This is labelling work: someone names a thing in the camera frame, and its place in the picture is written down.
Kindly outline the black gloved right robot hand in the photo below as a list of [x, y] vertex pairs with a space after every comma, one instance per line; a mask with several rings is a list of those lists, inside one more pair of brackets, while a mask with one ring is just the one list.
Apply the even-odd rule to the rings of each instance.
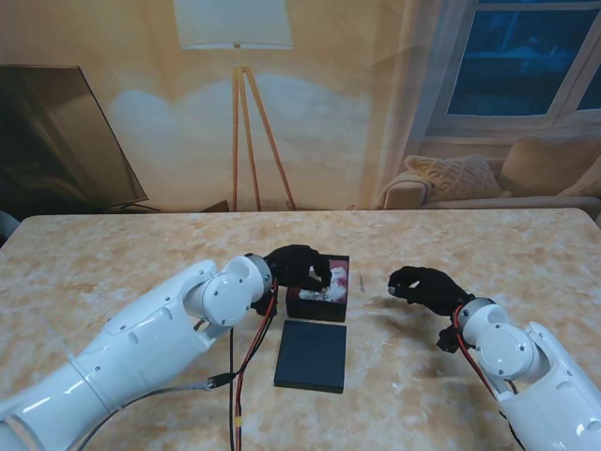
[[426, 307], [434, 314], [450, 317], [474, 299], [447, 273], [433, 268], [404, 266], [390, 275], [389, 293], [408, 304]]

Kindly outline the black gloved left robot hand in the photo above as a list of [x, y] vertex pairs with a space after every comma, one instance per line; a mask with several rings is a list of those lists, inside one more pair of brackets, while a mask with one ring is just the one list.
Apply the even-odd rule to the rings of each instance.
[[306, 244], [290, 244], [264, 257], [280, 287], [320, 291], [331, 284], [329, 259]]

